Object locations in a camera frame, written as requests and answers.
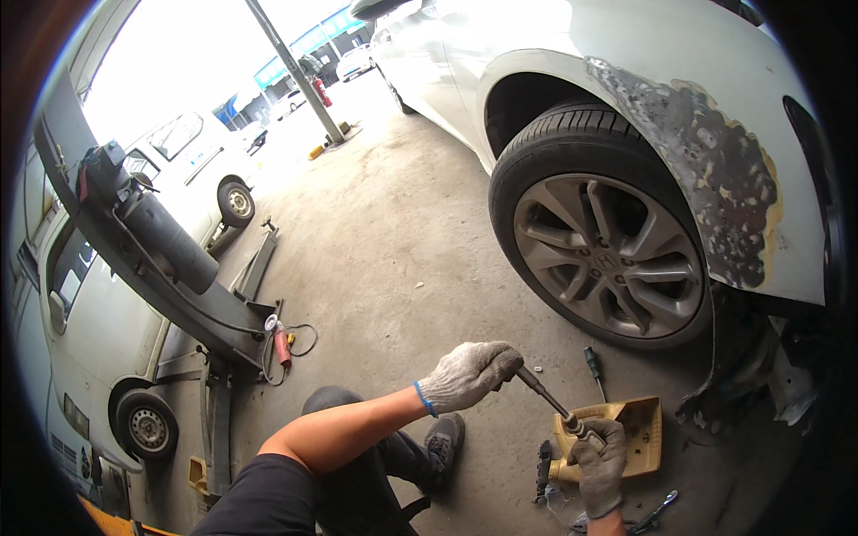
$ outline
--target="work glove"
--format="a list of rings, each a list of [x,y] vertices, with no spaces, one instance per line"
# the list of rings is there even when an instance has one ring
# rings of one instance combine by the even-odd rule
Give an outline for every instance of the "work glove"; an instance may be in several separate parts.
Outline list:
[[[429,413],[437,417],[473,406],[503,381],[509,382],[523,364],[522,354],[503,341],[463,342],[414,386]]]
[[[587,428],[605,440],[605,451],[598,455],[588,441],[575,441],[572,453],[581,467],[581,495],[590,519],[598,519],[623,501],[619,482],[625,469],[625,433],[623,425],[611,419],[587,419]]]

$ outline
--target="building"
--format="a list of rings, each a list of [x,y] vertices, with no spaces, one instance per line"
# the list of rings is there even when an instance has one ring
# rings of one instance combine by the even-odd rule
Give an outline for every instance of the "building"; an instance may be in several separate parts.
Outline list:
[[[325,86],[339,80],[336,65],[342,55],[356,46],[369,43],[375,30],[373,22],[352,18],[348,8],[348,5],[339,8],[289,45],[296,59],[309,54],[321,62],[323,67],[319,78]],[[253,80],[260,89],[257,97],[246,102],[246,99],[241,99],[243,92],[238,92],[212,110],[230,130],[243,129],[248,123],[257,120],[266,122],[274,103],[297,87],[279,56],[272,57],[257,71]]]

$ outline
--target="car lift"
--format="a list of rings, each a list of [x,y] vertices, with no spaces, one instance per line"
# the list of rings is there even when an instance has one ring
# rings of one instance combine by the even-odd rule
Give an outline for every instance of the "car lift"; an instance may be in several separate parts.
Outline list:
[[[282,301],[272,305],[253,299],[277,245],[277,229],[270,220],[263,224],[271,230],[244,283],[229,292],[215,281],[218,262],[161,206],[157,190],[122,167],[124,150],[115,141],[99,147],[68,73],[46,87],[44,96],[44,105],[33,118],[33,137],[72,222],[128,286],[208,351],[197,371],[172,361],[159,366],[158,382],[200,377],[208,502],[212,503],[230,485],[232,377],[258,379],[273,346],[263,325],[269,315],[280,312]],[[208,397],[204,396],[207,386]]]

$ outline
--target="wrench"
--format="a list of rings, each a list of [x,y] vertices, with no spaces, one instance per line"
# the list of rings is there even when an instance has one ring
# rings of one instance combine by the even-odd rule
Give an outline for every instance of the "wrench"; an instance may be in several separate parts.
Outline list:
[[[653,530],[658,528],[658,515],[664,510],[680,493],[676,490],[668,493],[667,497],[664,497],[664,502],[661,503],[658,508],[653,510],[652,514],[644,517],[637,525],[630,528],[628,530],[629,534],[642,534],[649,530]]]

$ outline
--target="yellow plastic part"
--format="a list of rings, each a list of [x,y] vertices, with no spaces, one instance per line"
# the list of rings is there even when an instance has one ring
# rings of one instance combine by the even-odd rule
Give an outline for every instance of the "yellow plastic part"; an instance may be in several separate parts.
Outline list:
[[[579,420],[612,419],[623,425],[625,432],[626,459],[623,478],[657,471],[662,464],[662,399],[657,396],[644,396],[621,402],[608,402],[595,406],[572,410]],[[554,414],[554,436],[560,446],[563,458],[552,460],[548,478],[578,482],[581,479],[581,467],[569,465],[569,453],[578,438],[563,425],[563,419]]]
[[[321,145],[316,147],[315,149],[310,151],[310,154],[307,154],[307,159],[315,160],[316,158],[318,158],[319,154],[322,154],[322,151],[324,151],[324,147],[322,147]]]
[[[87,511],[89,516],[93,518],[95,524],[99,526],[101,532],[106,536],[135,536],[134,528],[131,526],[131,521],[102,512],[80,495],[78,495],[77,498],[81,501],[83,508]],[[145,534],[178,536],[177,534],[162,531],[157,528],[150,527],[149,525],[142,525],[142,527]]]
[[[188,485],[208,497],[208,476],[206,461],[196,456],[188,460]]]

